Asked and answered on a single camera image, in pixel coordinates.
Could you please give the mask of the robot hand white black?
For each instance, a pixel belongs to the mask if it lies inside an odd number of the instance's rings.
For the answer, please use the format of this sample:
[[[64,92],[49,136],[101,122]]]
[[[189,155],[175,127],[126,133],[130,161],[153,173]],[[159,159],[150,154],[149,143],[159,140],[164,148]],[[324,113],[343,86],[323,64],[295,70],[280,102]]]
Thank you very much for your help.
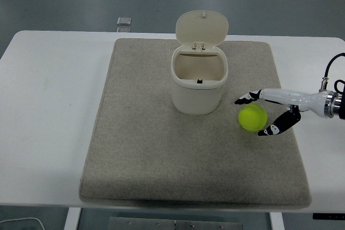
[[[331,109],[330,91],[305,94],[278,88],[265,88],[241,96],[235,101],[235,104],[249,104],[259,99],[288,108],[270,126],[259,131],[259,136],[279,135],[285,132],[301,120],[301,113],[304,111],[313,111],[320,117],[332,118],[334,116]]]

